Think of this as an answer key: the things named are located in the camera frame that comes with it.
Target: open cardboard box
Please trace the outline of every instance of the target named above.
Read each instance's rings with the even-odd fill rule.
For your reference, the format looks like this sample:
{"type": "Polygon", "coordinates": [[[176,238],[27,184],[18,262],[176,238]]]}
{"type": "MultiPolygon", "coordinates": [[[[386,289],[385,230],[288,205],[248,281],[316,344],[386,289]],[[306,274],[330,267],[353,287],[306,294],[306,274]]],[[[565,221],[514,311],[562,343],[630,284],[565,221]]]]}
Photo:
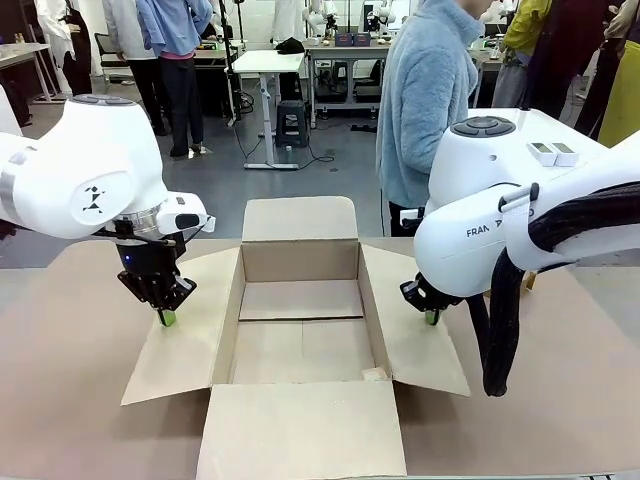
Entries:
{"type": "Polygon", "coordinates": [[[255,200],[242,244],[180,265],[197,290],[154,322],[122,404],[211,388],[201,480],[406,475],[391,379],[469,395],[447,328],[358,241],[342,197],[255,200]]]}

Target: workbench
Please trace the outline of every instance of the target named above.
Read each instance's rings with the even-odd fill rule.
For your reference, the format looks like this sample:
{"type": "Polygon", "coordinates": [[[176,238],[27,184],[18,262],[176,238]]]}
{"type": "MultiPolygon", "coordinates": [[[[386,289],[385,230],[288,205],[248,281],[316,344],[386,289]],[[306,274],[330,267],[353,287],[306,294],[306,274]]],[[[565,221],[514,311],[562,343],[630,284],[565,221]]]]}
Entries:
{"type": "Polygon", "coordinates": [[[38,81],[42,88],[42,94],[46,103],[53,103],[49,93],[49,87],[44,80],[42,68],[38,62],[38,58],[42,61],[41,52],[47,50],[49,45],[44,43],[8,43],[0,45],[0,70],[3,70],[21,63],[33,62],[36,67],[38,81]]]}
{"type": "MultiPolygon", "coordinates": [[[[364,239],[411,255],[412,239],[364,239]]],[[[185,259],[237,246],[195,240],[185,259]]],[[[193,479],[208,390],[120,406],[151,322],[118,282],[115,246],[70,246],[0,322],[0,475],[193,479]]],[[[464,305],[447,322],[471,397],[396,384],[411,476],[575,475],[640,466],[640,353],[566,269],[522,299],[520,346],[499,399],[482,390],[464,305]]]]}
{"type": "Polygon", "coordinates": [[[369,47],[336,47],[331,45],[304,44],[309,66],[309,102],[311,103],[311,128],[316,127],[317,110],[369,110],[375,113],[380,102],[357,102],[353,96],[355,89],[354,65],[358,60],[384,60],[389,53],[390,44],[379,45],[375,39],[369,47]],[[341,61],[347,63],[347,98],[343,103],[317,102],[315,98],[316,62],[320,60],[341,61]]]}

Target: black stool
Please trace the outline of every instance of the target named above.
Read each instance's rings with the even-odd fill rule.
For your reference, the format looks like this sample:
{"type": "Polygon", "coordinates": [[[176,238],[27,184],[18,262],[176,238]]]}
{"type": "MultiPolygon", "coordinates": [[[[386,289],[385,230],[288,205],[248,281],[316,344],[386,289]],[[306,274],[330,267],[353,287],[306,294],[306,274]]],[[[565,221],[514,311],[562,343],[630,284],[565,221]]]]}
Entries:
{"type": "Polygon", "coordinates": [[[304,102],[283,100],[278,104],[276,116],[276,147],[305,148],[308,133],[304,102]]]}

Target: white container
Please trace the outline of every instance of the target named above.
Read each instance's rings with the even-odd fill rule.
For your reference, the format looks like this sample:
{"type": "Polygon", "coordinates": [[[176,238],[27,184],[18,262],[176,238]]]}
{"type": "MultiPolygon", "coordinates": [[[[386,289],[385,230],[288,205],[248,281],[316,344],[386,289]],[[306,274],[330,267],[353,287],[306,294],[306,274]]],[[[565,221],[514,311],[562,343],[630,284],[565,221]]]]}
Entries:
{"type": "Polygon", "coordinates": [[[580,156],[574,152],[566,144],[555,142],[549,144],[550,148],[556,153],[556,167],[575,167],[580,156]]]}
{"type": "Polygon", "coordinates": [[[543,167],[553,167],[558,153],[551,145],[542,142],[527,143],[529,151],[543,167]]]}

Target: black cable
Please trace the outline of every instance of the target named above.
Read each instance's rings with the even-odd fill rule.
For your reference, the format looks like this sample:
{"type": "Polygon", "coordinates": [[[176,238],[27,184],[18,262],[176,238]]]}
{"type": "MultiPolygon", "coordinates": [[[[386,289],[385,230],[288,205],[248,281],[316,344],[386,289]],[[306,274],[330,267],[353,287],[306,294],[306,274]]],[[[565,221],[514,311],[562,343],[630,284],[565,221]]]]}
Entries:
{"type": "Polygon", "coordinates": [[[309,152],[311,153],[312,160],[310,160],[309,162],[305,163],[303,166],[301,166],[297,170],[291,170],[292,172],[299,172],[300,170],[304,170],[309,165],[311,165],[312,163],[315,163],[315,162],[331,163],[336,159],[333,155],[322,155],[320,157],[317,157],[316,154],[313,153],[313,149],[311,148],[311,142],[307,142],[307,148],[309,149],[309,152]]]}
{"type": "Polygon", "coordinates": [[[244,159],[248,160],[251,154],[255,152],[258,146],[262,143],[262,138],[258,140],[258,143],[255,144],[255,146],[249,151],[249,153],[245,153],[242,142],[240,141],[240,135],[238,135],[238,129],[236,128],[235,124],[233,125],[233,131],[236,134],[236,140],[238,141],[238,146],[240,147],[240,151],[242,152],[244,159]]]}
{"type": "Polygon", "coordinates": [[[202,225],[200,225],[200,228],[198,228],[198,230],[196,230],[196,231],[195,231],[195,232],[194,232],[194,233],[193,233],[189,238],[187,238],[187,239],[184,241],[184,244],[186,245],[186,244],[187,244],[187,243],[189,243],[191,240],[193,240],[193,237],[195,237],[197,234],[199,234],[199,233],[202,231],[202,229],[203,229],[203,228],[204,228],[204,226],[209,222],[209,220],[211,220],[211,215],[209,215],[209,216],[207,217],[207,220],[206,220],[202,225]]]}
{"type": "MultiPolygon", "coordinates": [[[[531,241],[553,252],[562,242],[602,228],[640,224],[640,182],[602,189],[568,200],[529,224],[531,241]]],[[[491,278],[488,342],[483,360],[485,392],[504,395],[520,332],[520,286],[524,270],[513,264],[506,249],[500,254],[491,278]]]]}
{"type": "Polygon", "coordinates": [[[171,242],[173,242],[173,240],[170,242],[169,240],[151,240],[149,238],[144,238],[141,237],[139,235],[134,235],[134,234],[121,234],[121,233],[116,233],[116,232],[110,232],[108,230],[98,230],[97,232],[93,233],[94,237],[103,237],[103,238],[117,238],[118,240],[137,240],[139,242],[144,242],[144,243],[149,243],[152,245],[161,245],[163,247],[170,247],[173,246],[171,245],[171,242]]]}
{"type": "Polygon", "coordinates": [[[478,350],[480,351],[480,361],[484,367],[487,358],[487,343],[489,341],[489,313],[484,303],[481,293],[465,299],[469,307],[469,315],[473,323],[473,330],[476,332],[478,340],[478,350]]]}
{"type": "Polygon", "coordinates": [[[491,277],[490,323],[482,365],[484,391],[492,397],[507,393],[507,378],[520,337],[520,285],[524,273],[511,262],[505,248],[491,277]]]}

